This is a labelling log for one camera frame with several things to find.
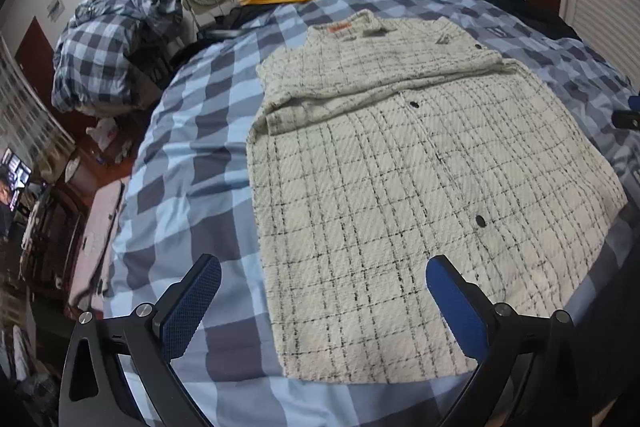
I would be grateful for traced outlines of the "cream plaid knit shirt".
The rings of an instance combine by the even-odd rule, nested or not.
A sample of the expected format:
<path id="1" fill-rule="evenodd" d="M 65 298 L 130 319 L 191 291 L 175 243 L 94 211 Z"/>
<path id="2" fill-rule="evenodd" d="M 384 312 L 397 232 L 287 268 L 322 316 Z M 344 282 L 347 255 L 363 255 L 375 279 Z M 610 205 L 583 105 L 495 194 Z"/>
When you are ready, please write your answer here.
<path id="1" fill-rule="evenodd" d="M 447 257 L 545 317 L 572 297 L 628 199 L 527 66 L 451 20 L 361 11 L 257 67 L 246 140 L 285 376 L 401 384 L 472 369 L 425 286 Z"/>

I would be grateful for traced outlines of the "black garment on bed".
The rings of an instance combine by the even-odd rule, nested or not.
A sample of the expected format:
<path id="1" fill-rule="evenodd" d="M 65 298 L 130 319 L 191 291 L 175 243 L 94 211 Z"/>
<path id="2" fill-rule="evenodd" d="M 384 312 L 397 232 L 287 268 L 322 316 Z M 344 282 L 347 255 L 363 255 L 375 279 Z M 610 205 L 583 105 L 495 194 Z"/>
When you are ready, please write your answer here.
<path id="1" fill-rule="evenodd" d="M 488 2 L 503 12 L 518 18 L 525 25 L 539 31 L 541 34 L 552 40 L 564 38 L 582 40 L 575 29 L 565 20 L 549 10 L 538 8 L 538 6 L 527 0 L 483 0 Z"/>

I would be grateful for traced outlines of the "blue checkered bed sheet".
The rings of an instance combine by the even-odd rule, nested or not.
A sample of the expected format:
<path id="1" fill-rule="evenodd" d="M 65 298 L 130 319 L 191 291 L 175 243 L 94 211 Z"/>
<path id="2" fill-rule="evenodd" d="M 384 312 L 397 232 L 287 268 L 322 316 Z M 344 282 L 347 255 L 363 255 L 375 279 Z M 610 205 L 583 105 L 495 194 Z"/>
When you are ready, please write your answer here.
<path id="1" fill-rule="evenodd" d="M 631 369 L 639 313 L 624 297 L 639 285 L 639 137 L 614 128 L 628 80 L 585 43 L 550 40 L 482 0 L 314 0 L 258 17 L 246 36 L 196 54 L 160 99 L 140 146 L 114 243 L 106 312 L 152 303 L 204 254 L 222 282 L 176 372 L 216 426 L 434 426 L 463 386 L 460 377 L 408 385 L 325 385 L 282 375 L 273 348 L 250 207 L 245 139 L 262 101 L 257 64 L 306 29 L 368 9 L 388 17 L 448 17 L 480 43 L 526 64 L 570 110 L 628 193 L 589 274 L 570 298 L 582 317 L 606 303 L 612 355 L 596 353 L 589 390 L 604 399 Z"/>

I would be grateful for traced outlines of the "computer monitor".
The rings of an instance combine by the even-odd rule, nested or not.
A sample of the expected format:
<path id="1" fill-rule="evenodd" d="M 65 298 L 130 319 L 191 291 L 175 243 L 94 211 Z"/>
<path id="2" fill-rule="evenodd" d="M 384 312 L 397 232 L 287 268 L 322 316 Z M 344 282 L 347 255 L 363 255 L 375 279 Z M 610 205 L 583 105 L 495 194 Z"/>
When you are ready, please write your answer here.
<path id="1" fill-rule="evenodd" d="M 6 176 L 12 192 L 9 208 L 15 211 L 32 176 L 32 168 L 28 167 L 26 162 L 22 161 L 17 153 L 13 152 L 9 147 L 2 154 L 1 166 L 6 170 Z"/>

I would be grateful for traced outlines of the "patterned window curtain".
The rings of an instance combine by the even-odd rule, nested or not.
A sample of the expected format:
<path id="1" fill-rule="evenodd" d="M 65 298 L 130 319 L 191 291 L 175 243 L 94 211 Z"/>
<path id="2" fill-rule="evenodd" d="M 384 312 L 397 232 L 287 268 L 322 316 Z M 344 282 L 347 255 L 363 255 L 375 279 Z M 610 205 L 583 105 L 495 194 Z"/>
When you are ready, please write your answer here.
<path id="1" fill-rule="evenodd" d="M 54 183 L 74 153 L 72 136 L 40 101 L 1 39 L 1 150 L 9 147 L 39 178 Z"/>

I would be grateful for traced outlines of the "crumpled checkered blanket pile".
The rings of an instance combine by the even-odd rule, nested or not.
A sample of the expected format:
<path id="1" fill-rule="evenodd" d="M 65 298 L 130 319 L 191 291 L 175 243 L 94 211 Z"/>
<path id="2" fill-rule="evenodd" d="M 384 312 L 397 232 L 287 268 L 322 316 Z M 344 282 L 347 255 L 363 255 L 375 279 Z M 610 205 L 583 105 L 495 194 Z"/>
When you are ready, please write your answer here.
<path id="1" fill-rule="evenodd" d="M 51 102 L 62 113 L 121 114 L 142 105 L 151 79 L 134 61 L 180 37 L 181 0 L 84 0 L 58 37 Z"/>

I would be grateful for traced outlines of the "wall socket plate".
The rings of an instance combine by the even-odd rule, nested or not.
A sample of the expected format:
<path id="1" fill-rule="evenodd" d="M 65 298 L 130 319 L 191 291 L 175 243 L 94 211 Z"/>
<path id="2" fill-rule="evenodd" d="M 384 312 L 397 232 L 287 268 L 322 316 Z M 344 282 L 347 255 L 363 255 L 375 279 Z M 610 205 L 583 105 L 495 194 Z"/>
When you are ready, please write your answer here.
<path id="1" fill-rule="evenodd" d="M 51 0 L 47 5 L 47 18 L 55 23 L 65 11 L 63 0 Z"/>

